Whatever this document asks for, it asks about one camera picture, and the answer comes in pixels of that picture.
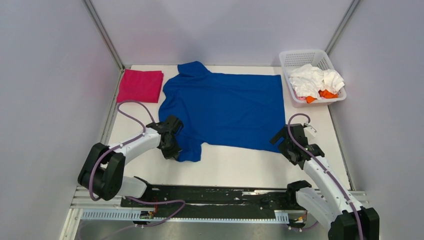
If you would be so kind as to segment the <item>blue t shirt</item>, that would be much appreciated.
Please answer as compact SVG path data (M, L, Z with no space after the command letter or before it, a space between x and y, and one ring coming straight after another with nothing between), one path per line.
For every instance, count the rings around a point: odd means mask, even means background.
M177 70L163 86L158 117L183 123L176 137L179 162L198 162L204 143L278 151L270 141L286 123L280 75L211 72L199 61Z

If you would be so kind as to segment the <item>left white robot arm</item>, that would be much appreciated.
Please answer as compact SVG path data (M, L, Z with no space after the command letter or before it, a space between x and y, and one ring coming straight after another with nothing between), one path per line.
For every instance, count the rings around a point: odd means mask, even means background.
M270 140L286 124L281 117L267 123L254 121L253 129L239 133L225 130L217 136L244 141L253 138L265 148L250 149L193 140L186 144L189 125L174 115L163 121L142 124L132 137L111 145L94 144L77 177L92 201L116 196L133 198L140 206L153 201L151 188L160 185L200 187L265 187L260 178L271 160L282 155Z

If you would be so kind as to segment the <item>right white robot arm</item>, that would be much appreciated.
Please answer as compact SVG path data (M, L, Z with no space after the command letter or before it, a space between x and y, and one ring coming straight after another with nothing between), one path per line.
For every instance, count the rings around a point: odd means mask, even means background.
M286 204L303 207L327 229L330 240L378 240L380 216L365 207L342 186L317 144L309 144L305 125L286 124L271 140L283 139L278 150L293 165L299 166L316 184L320 193L306 180L287 185Z

